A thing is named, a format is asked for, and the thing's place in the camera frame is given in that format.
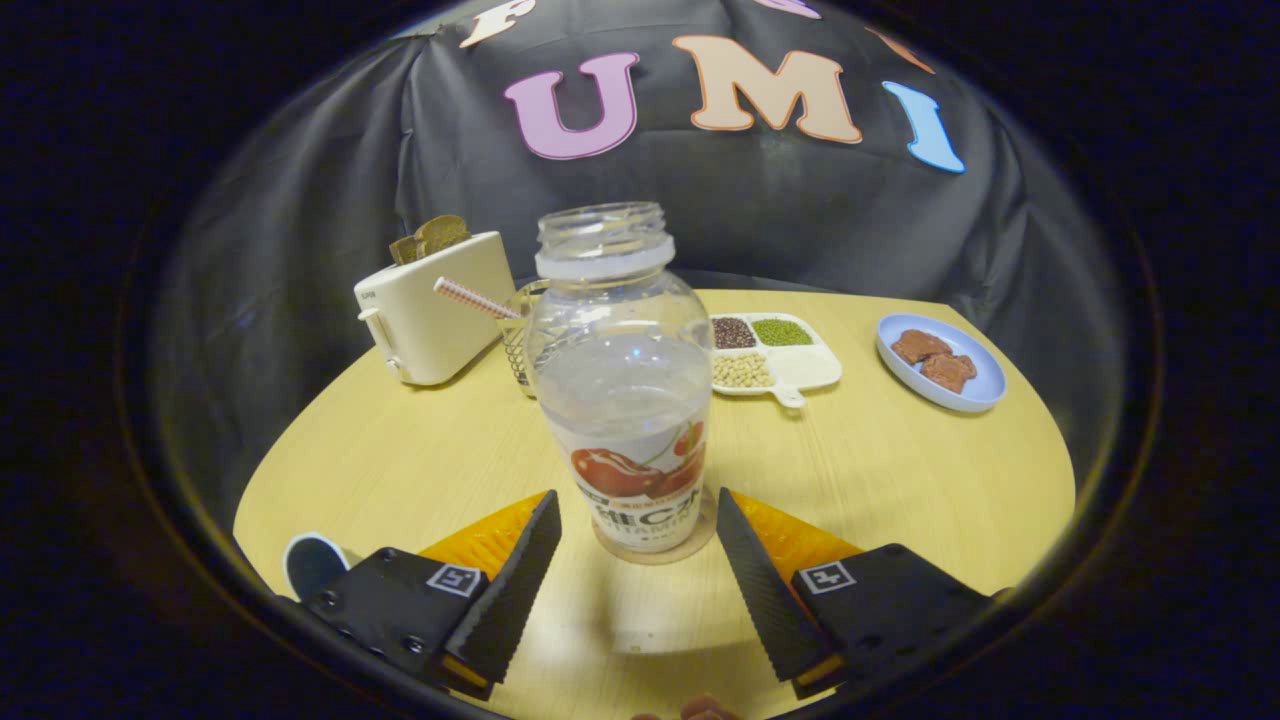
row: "striped straw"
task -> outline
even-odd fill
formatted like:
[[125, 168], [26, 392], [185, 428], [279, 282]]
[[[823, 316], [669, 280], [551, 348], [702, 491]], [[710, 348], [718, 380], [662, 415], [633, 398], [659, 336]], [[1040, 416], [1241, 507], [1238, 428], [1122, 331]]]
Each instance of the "striped straw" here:
[[520, 313], [516, 313], [511, 307], [507, 307], [500, 302], [494, 302], [479, 292], [465, 288], [445, 277], [440, 277], [440, 279], [435, 281], [435, 292], [439, 292], [451, 300], [457, 300], [458, 302], [470, 305], [476, 310], [483, 310], [498, 319], [515, 320], [520, 318]]

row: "bottle label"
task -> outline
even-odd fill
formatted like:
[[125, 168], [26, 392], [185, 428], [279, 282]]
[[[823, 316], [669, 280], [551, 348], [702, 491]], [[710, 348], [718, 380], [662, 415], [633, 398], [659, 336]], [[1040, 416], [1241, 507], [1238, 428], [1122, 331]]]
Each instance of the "bottle label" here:
[[662, 552], [692, 533], [703, 492], [708, 406], [637, 438], [580, 436], [548, 418], [605, 537], [636, 552]]

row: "water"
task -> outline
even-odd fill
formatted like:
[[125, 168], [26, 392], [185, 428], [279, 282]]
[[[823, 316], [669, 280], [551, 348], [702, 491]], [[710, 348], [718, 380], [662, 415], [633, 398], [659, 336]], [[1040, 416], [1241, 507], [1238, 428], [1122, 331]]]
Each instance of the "water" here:
[[557, 352], [538, 400], [561, 428], [591, 438], [639, 438], [673, 428], [710, 398], [710, 363], [691, 343], [640, 333], [599, 337]]

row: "red beans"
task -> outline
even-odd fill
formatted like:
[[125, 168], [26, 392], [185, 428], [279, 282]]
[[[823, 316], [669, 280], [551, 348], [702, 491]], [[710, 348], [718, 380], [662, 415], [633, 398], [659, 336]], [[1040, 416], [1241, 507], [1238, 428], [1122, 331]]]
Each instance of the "red beans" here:
[[712, 327], [716, 329], [716, 347], [721, 350], [755, 347], [755, 336], [751, 334], [751, 328], [737, 318], [712, 318]]

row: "blue plate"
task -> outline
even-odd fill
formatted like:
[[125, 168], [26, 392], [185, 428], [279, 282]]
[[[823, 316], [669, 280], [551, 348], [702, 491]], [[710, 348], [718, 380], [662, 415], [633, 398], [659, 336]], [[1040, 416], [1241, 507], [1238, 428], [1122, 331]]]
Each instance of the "blue plate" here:
[[[909, 365], [890, 347], [902, 337], [902, 331], [920, 331], [937, 336], [951, 346], [954, 355], [968, 355], [978, 370], [978, 377], [966, 382], [964, 392], [960, 393], [925, 378], [920, 374], [920, 365], [924, 363]], [[876, 350], [879, 351], [881, 360], [906, 383], [906, 387], [943, 407], [960, 413], [982, 413], [1005, 397], [1005, 370], [991, 352], [964, 332], [933, 318], [909, 314], [884, 316], [876, 331]]]

